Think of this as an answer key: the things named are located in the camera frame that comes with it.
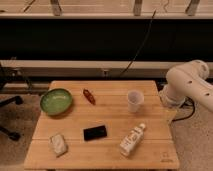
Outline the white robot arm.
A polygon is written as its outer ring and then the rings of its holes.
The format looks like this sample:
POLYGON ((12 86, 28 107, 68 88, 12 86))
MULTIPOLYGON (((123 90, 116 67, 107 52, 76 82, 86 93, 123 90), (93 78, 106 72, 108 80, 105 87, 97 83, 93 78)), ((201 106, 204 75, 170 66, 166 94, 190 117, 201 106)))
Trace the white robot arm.
POLYGON ((180 107, 186 97, 200 103, 213 112, 213 85, 206 79, 210 74, 202 60, 193 60, 170 68, 166 74, 167 84, 159 92, 165 107, 180 107))

